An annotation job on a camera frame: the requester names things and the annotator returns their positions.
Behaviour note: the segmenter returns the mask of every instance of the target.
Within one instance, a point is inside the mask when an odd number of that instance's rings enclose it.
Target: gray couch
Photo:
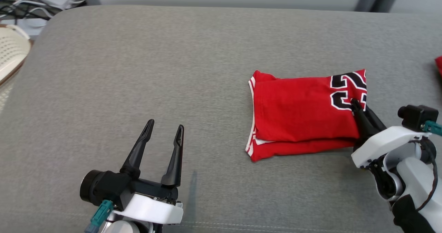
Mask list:
[[[118,171],[150,118],[141,177],[152,181],[185,127],[184,217],[166,233],[401,232],[350,149],[252,163],[247,82],[256,69],[303,77],[366,68],[368,104],[399,125],[400,106],[442,109],[433,64],[441,25],[426,15],[282,9],[60,13],[0,114],[0,232],[82,232],[96,210],[79,197],[82,178]]]

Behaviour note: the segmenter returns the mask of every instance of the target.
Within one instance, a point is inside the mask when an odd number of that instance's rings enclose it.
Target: white basket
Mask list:
[[[29,36],[15,25],[0,25],[0,85],[14,74],[30,50]]]

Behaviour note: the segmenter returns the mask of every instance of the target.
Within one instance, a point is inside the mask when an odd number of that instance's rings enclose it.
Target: white trim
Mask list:
[[[256,145],[262,145],[265,143],[274,142],[274,140],[261,140],[261,139],[256,138],[256,136],[254,136],[254,142],[256,143]]]
[[[362,83],[365,85],[365,87],[367,87],[367,82],[364,81],[364,79],[360,76],[360,74],[358,74],[358,73],[355,72],[355,71],[353,71],[352,73],[358,75],[358,76],[361,78]],[[348,77],[348,78],[352,81],[352,83],[353,83],[353,85],[355,86],[356,89],[359,89],[359,90],[367,90],[366,88],[364,89],[364,88],[362,88],[362,87],[358,87],[358,86],[356,85],[356,83],[355,83],[354,80],[352,80],[350,77]]]
[[[360,102],[361,104],[364,104],[363,111],[365,111],[365,108],[367,107],[367,93],[362,93],[362,95],[361,95],[361,99],[359,100],[359,102]]]
[[[252,107],[253,107],[253,117],[252,117],[252,121],[251,121],[251,129],[250,129],[250,134],[249,134],[249,138],[248,138],[248,141],[247,141],[247,145],[246,145],[245,151],[246,151],[246,153],[249,154],[249,156],[251,156],[253,154],[252,137],[253,137],[253,134],[254,134],[254,103],[253,103],[254,102],[253,101],[254,93],[253,93],[253,89],[254,89],[254,86],[256,84],[253,76],[251,77],[251,79],[249,80],[248,83],[249,83],[250,92],[251,92],[251,104],[252,104]]]

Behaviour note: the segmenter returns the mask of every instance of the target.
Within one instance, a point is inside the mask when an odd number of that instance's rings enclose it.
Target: power cord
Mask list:
[[[1,7],[0,12],[5,13],[7,16],[13,16],[14,17],[14,25],[17,25],[17,20],[21,19],[21,18],[17,15],[17,13],[15,11],[12,11],[12,12],[3,11],[5,8],[9,8],[9,6],[6,5],[6,6]]]
[[[46,16],[48,16],[49,18],[54,17],[53,15],[51,15],[51,14],[49,13],[49,11],[47,11],[45,8],[42,8],[42,7],[33,8],[33,9],[31,9],[30,11],[28,11],[28,13],[32,13],[32,12],[34,12],[34,11],[36,11],[36,10],[41,10],[41,11],[43,11],[43,12],[46,14]]]
[[[20,8],[20,7],[18,7],[18,6],[15,6],[15,5],[13,5],[13,3],[11,3],[11,1],[8,1],[8,0],[2,0],[2,2],[5,2],[5,3],[9,3],[9,4],[10,4],[10,5],[5,5],[5,6],[2,7],[2,9],[0,9],[0,11],[2,11],[3,13],[6,12],[6,11],[3,11],[4,8],[11,8],[11,7],[13,7],[15,10],[24,11],[24,12],[26,12],[27,14],[31,14],[31,15],[33,15],[35,18],[45,19],[46,21],[50,19],[50,17],[39,16],[39,15],[33,13],[32,11],[30,12],[30,11],[27,11],[27,10],[25,10],[25,9],[23,9],[23,8]]]
[[[20,4],[20,3],[23,3],[23,2],[27,2],[27,1],[25,1],[25,0],[15,0],[15,1],[11,1],[11,0],[0,0],[0,2],[3,2],[3,3],[9,3],[10,5],[8,5],[7,7],[8,7],[8,13],[15,13],[15,14],[17,14],[17,12],[15,11],[15,10],[21,10],[19,7],[18,7],[18,5]],[[5,13],[5,11],[2,11],[3,12],[3,14],[2,15],[0,15],[0,18],[2,18],[2,17],[5,17],[5,16],[7,16],[8,14],[7,13]]]
[[[426,142],[426,140],[422,140],[420,142],[421,145],[423,145],[423,149],[428,153],[428,156],[430,157],[431,160],[431,164],[433,164],[433,176],[434,176],[434,180],[433,180],[433,184],[432,184],[432,188],[430,193],[428,194],[427,199],[422,203],[421,206],[419,206],[419,208],[416,209],[416,211],[420,211],[422,210],[427,204],[428,202],[431,200],[431,198],[433,197],[434,193],[436,192],[436,188],[438,185],[438,166],[436,164],[436,159],[433,155],[433,153],[430,150],[430,146],[428,145],[428,143]]]

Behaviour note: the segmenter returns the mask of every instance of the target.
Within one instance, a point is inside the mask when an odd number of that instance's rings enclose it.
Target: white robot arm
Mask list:
[[[402,107],[402,126],[386,128],[379,118],[358,101],[352,101],[361,139],[352,159],[369,170],[379,195],[391,206],[394,223],[405,233],[442,233],[442,190],[435,162],[436,148],[431,132],[442,134],[435,121],[438,111],[425,106]],[[414,143],[415,148],[400,148]]]

